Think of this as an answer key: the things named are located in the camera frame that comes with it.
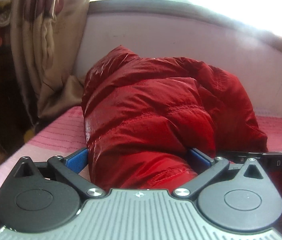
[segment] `bedding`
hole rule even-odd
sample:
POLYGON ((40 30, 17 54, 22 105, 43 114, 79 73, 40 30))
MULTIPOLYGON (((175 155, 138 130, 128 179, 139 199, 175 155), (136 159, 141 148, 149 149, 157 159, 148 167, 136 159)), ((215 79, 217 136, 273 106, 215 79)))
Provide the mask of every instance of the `bedding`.
MULTIPOLYGON (((260 129, 268 135, 268 150, 282 151, 282 118, 264 109, 255 108, 254 111, 260 129)), ((46 161, 54 155, 67 156, 85 146, 82 109, 80 106, 75 106, 0 165, 0 186, 22 156, 30 156, 33 161, 46 161)), ((89 179, 88 167, 80 175, 89 179)))

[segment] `black device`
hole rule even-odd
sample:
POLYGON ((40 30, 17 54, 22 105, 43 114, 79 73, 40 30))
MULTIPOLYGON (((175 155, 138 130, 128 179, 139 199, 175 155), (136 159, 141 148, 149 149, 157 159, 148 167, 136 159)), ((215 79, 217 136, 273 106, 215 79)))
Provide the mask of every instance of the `black device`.
POLYGON ((282 198, 264 170, 268 156, 240 153, 242 163, 230 164, 225 156, 233 153, 220 154, 191 149, 206 170, 172 194, 106 193, 78 175, 87 149, 43 163, 22 157, 0 188, 0 240, 282 239, 273 228, 282 198))

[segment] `triangular cutout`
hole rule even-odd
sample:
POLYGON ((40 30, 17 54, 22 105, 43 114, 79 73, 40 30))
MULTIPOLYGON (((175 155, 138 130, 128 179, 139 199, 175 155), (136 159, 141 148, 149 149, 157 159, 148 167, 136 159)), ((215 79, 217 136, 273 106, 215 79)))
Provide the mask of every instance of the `triangular cutout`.
POLYGON ((33 175, 33 171, 30 168, 30 165, 28 163, 22 163, 19 169, 17 170, 17 172, 15 173, 14 177, 21 178, 21 177, 28 177, 32 175, 33 175))
POLYGON ((263 179, 259 169, 256 165, 250 164, 244 173, 244 177, 253 179, 263 179))

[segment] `beige curtain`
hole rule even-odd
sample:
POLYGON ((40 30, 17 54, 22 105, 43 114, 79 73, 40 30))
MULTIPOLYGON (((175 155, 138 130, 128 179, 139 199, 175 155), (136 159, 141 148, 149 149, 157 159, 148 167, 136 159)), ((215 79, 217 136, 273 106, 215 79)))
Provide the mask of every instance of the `beige curtain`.
POLYGON ((17 80, 33 122, 81 103, 72 76, 89 0, 11 0, 11 49, 17 80))

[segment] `red fabric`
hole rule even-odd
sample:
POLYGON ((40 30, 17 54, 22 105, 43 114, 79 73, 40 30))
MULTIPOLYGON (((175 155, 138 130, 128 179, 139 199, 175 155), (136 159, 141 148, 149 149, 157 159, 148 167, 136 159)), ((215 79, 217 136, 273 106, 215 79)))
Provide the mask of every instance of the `red fabric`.
POLYGON ((82 109, 91 181, 105 190, 172 191, 197 175, 184 160, 191 147, 267 151, 238 78, 189 58, 119 46, 87 73, 82 109))

